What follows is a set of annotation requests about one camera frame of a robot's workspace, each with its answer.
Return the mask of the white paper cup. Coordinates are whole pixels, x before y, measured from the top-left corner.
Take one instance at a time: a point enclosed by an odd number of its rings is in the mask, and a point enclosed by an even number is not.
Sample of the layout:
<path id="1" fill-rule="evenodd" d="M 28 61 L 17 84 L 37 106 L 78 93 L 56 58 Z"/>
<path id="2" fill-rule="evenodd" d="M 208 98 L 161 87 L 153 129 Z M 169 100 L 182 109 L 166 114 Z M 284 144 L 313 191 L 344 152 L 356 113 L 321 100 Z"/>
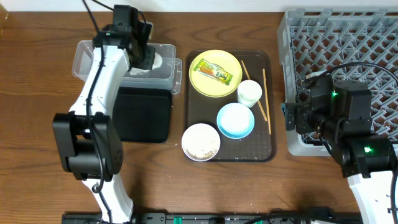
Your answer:
<path id="1" fill-rule="evenodd" d="M 262 96 L 262 88 L 253 80 L 245 80 L 238 85 L 237 93 L 238 102 L 251 108 Z"/>

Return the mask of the light blue bowl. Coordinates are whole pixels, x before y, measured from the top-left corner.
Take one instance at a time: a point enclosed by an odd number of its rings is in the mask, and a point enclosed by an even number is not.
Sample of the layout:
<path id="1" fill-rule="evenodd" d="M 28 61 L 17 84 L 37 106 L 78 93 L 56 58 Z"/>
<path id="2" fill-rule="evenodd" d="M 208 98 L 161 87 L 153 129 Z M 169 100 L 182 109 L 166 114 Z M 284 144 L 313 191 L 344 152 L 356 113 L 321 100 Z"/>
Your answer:
<path id="1" fill-rule="evenodd" d="M 241 103 L 229 103 L 218 112 L 216 124 L 223 135 L 230 139 L 242 139 L 254 129 L 253 112 Z"/>

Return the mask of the green snack wrapper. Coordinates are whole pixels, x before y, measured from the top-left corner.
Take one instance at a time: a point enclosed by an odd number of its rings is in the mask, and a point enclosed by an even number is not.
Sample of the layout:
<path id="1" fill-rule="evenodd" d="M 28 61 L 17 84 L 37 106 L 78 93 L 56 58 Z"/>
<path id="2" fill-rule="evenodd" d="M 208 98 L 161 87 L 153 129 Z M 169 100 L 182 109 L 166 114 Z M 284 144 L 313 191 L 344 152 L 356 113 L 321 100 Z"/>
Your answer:
<path id="1" fill-rule="evenodd" d="M 224 70 L 221 66 L 215 63 L 210 63 L 203 58 L 195 65 L 193 70 L 225 85 L 229 85 L 233 78 L 233 75 Z"/>

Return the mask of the white round bowl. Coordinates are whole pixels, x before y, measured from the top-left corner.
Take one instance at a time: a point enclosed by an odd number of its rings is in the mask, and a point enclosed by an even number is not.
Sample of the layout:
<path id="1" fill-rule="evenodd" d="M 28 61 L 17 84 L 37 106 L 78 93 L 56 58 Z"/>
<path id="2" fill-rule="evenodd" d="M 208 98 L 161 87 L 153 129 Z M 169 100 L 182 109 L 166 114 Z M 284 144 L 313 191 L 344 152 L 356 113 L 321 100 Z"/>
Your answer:
<path id="1" fill-rule="evenodd" d="M 214 127 L 205 123 L 197 123 L 185 130 L 181 146 L 189 159 L 205 162 L 217 155 L 221 147 L 221 138 Z"/>

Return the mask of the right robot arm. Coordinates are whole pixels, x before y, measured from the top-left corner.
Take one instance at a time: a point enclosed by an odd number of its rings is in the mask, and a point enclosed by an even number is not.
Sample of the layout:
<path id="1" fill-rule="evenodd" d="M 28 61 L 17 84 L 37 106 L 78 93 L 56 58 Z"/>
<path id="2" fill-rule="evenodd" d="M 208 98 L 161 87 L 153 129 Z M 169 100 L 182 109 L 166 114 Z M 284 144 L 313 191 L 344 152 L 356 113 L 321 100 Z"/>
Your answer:
<path id="1" fill-rule="evenodd" d="M 286 130 L 318 134 L 340 165 L 363 223 L 397 223 L 397 155 L 387 137 L 371 130 L 367 84 L 319 75 L 308 88 L 306 101 L 282 104 Z"/>

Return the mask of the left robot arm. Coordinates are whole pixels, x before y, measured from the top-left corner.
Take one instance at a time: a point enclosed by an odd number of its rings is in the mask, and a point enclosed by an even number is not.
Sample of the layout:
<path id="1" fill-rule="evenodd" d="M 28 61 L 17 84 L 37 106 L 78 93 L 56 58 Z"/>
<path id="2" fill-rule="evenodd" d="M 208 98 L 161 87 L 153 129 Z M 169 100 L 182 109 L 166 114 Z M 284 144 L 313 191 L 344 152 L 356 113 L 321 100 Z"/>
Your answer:
<path id="1" fill-rule="evenodd" d="M 93 58 L 84 87 L 68 113 L 57 113 L 52 127 L 65 172 L 93 193 L 100 223 L 130 223 L 133 201 L 119 172 L 123 145 L 113 124 L 114 103 L 126 73 L 148 72 L 162 57 L 147 44 L 153 25 L 130 5 L 111 8 L 113 21 L 96 29 Z"/>

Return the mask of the clear plastic waste bin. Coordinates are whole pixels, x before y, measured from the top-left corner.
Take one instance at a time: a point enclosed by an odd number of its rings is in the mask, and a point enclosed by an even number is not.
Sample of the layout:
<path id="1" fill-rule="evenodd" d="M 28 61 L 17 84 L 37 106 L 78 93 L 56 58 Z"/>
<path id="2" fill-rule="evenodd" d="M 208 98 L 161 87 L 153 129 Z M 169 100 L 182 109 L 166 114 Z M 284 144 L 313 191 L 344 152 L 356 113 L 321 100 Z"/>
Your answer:
<path id="1" fill-rule="evenodd" d="M 150 71 L 133 68 L 125 74 L 121 86 L 129 88 L 155 88 L 168 90 L 176 95 L 180 92 L 182 82 L 182 60 L 176 57 L 172 44 L 149 43 L 162 58 L 161 64 L 154 65 Z M 72 66 L 72 75 L 86 81 L 93 58 L 92 41 L 82 40 L 78 43 Z"/>

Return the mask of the black waste tray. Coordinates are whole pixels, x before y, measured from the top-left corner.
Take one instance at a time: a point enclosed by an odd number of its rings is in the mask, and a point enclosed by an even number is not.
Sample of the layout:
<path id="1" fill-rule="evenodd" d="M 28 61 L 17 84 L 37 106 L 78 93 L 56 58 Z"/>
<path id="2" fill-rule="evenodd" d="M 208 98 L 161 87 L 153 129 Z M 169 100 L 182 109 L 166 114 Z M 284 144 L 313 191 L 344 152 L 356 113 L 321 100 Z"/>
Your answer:
<path id="1" fill-rule="evenodd" d="M 169 134 L 172 94 L 168 90 L 121 87 L 113 122 L 125 142 L 163 143 Z"/>

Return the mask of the grey plastic dishwasher rack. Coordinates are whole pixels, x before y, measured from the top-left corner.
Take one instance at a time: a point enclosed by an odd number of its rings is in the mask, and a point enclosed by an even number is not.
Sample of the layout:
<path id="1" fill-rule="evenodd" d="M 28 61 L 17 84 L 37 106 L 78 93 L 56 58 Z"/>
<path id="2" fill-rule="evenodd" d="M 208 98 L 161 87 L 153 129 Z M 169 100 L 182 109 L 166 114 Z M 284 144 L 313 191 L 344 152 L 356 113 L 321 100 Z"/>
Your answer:
<path id="1" fill-rule="evenodd" d="M 305 101 L 305 76 L 350 62 L 375 63 L 397 73 L 397 9 L 292 9 L 277 31 L 285 102 Z M 372 131 L 397 145 L 397 84 L 376 68 L 333 72 L 335 80 L 357 80 L 372 92 Z"/>

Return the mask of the dark brown serving tray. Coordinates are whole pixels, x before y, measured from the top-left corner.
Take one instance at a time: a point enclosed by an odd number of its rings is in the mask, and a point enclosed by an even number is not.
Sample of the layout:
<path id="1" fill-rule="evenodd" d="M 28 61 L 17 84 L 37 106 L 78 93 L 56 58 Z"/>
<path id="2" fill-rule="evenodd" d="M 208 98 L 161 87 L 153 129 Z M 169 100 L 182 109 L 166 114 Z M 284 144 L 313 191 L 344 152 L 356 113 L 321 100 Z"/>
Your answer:
<path id="1" fill-rule="evenodd" d="M 266 70 L 269 110 L 272 111 L 272 76 L 269 56 L 261 50 L 231 50 L 239 63 L 243 60 L 248 74 L 252 80 L 258 82 L 264 88 L 262 69 Z M 216 117 L 219 110 L 228 103 L 236 103 L 237 92 L 221 98 L 212 98 L 199 93 L 189 80 L 185 89 L 185 114 L 184 128 L 187 129 L 196 123 L 206 123 L 217 129 Z M 261 97 L 260 102 L 266 111 L 266 101 Z M 252 132 L 242 139 L 230 139 L 220 134 L 221 147 L 211 162 L 268 162 L 274 158 L 277 152 L 274 136 L 275 125 L 272 124 L 272 135 L 269 134 L 268 123 L 264 121 L 258 104 L 251 111 L 254 114 L 255 124 Z"/>

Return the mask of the right wooden chopstick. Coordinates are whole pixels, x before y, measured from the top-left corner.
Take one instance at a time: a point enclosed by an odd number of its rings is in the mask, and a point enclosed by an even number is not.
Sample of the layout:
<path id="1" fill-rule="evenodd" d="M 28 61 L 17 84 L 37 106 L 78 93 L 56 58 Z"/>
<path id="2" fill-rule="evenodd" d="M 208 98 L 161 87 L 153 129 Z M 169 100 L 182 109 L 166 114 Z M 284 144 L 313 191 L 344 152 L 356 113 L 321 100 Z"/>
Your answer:
<path id="1" fill-rule="evenodd" d="M 271 128 L 271 114 L 269 110 L 269 99 L 268 99 L 268 91 L 267 91 L 267 80 L 266 80 L 266 70 L 265 68 L 262 69 L 262 76 L 264 81 L 264 94 L 265 94 L 265 101 L 266 101 L 266 111 L 267 111 L 267 119 L 268 119 L 268 128 L 269 134 L 272 135 L 272 128 Z"/>

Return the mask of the wooden chopstick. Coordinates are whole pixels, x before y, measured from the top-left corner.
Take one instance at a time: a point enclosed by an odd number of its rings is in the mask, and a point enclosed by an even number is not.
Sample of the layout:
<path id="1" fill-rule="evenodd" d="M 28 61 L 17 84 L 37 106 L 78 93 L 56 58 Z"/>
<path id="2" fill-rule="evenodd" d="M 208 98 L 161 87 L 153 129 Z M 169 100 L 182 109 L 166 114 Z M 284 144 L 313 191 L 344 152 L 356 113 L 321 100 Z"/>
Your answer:
<path id="1" fill-rule="evenodd" d="M 241 65 L 243 66 L 243 70 L 244 70 L 244 72 L 245 72 L 245 74 L 246 74 L 247 79 L 248 79 L 248 80 L 251 80 L 251 77 L 250 77 L 249 74 L 248 74 L 247 68 L 246 68 L 246 66 L 245 66 L 245 64 L 244 64 L 244 62 L 243 62 L 243 60 L 241 60 Z M 257 100 L 257 104 L 258 104 L 259 109 L 260 109 L 260 111 L 261 111 L 261 113 L 262 113 L 262 116 L 263 116 L 263 118 L 264 118 L 264 121 L 265 121 L 265 122 L 268 122 L 268 121 L 269 121 L 269 120 L 268 120 L 268 117 L 267 117 L 267 115 L 266 115 L 266 113 L 265 113 L 265 111 L 264 111 L 264 109 L 263 109 L 263 107 L 262 107 L 262 104 L 261 104 L 261 102 L 260 102 L 259 100 Z"/>
<path id="2" fill-rule="evenodd" d="M 272 128 L 271 128 L 271 114 L 269 110 L 269 99 L 268 99 L 268 91 L 267 91 L 267 80 L 266 80 L 266 70 L 265 68 L 262 69 L 262 76 L 264 81 L 264 94 L 265 94 L 265 101 L 266 101 L 266 111 L 267 111 L 267 119 L 268 119 L 268 128 L 269 134 L 272 135 Z"/>

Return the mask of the yellow round plate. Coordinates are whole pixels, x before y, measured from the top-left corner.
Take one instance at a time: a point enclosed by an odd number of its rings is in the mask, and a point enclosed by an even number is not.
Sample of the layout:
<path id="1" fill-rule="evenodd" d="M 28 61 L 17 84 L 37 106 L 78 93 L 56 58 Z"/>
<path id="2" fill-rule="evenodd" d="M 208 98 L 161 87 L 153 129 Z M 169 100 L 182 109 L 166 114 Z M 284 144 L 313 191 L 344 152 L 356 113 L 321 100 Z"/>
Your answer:
<path id="1" fill-rule="evenodd" d="M 193 69 L 195 65 L 201 60 L 205 59 L 210 63 L 215 63 L 221 66 L 224 70 L 233 75 L 229 85 L 206 77 Z M 237 58 L 231 53 L 224 50 L 206 50 L 200 52 L 190 63 L 188 69 L 188 76 L 190 83 L 199 93 L 205 96 L 220 98 L 227 96 L 234 92 L 243 78 L 243 71 Z"/>

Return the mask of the left wooden chopstick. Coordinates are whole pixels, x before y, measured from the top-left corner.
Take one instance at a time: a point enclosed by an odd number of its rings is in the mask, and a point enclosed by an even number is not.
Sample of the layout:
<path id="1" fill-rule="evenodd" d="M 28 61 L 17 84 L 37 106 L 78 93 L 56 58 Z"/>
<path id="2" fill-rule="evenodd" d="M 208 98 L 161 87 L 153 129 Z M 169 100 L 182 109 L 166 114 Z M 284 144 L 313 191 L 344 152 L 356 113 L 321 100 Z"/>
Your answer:
<path id="1" fill-rule="evenodd" d="M 244 64 L 244 62 L 243 62 L 243 60 L 241 60 L 241 65 L 243 66 L 243 70 L 244 70 L 244 72 L 245 72 L 245 74 L 246 74 L 247 79 L 248 79 L 248 80 L 251 80 L 251 77 L 250 77 L 249 74 L 248 74 L 247 68 L 246 68 L 246 66 L 245 66 L 245 64 Z M 262 104 L 261 104 L 261 102 L 260 102 L 259 100 L 257 100 L 257 104 L 258 104 L 259 109 L 260 109 L 260 111 L 261 111 L 261 113 L 262 113 L 262 116 L 263 116 L 263 118 L 264 118 L 264 121 L 265 121 L 265 122 L 268 122 L 268 121 L 269 121 L 269 120 L 268 120 L 268 117 L 267 117 L 267 115 L 266 115 L 266 113 L 265 113 L 265 111 L 264 111 L 264 109 L 263 109 L 263 107 L 262 107 Z"/>

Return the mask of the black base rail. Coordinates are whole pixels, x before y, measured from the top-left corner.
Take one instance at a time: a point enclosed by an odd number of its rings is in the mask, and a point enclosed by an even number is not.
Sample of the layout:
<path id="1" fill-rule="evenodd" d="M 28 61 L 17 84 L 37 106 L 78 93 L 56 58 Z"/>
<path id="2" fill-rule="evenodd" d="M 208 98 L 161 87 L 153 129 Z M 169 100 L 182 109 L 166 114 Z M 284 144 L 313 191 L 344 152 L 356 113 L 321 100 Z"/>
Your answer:
<path id="1" fill-rule="evenodd" d="M 133 215 L 130 224 L 289 224 L 289 223 L 361 223 L 356 215 L 325 218 L 288 217 L 287 214 L 271 217 L 270 215 L 167 215 L 164 213 L 142 213 Z"/>

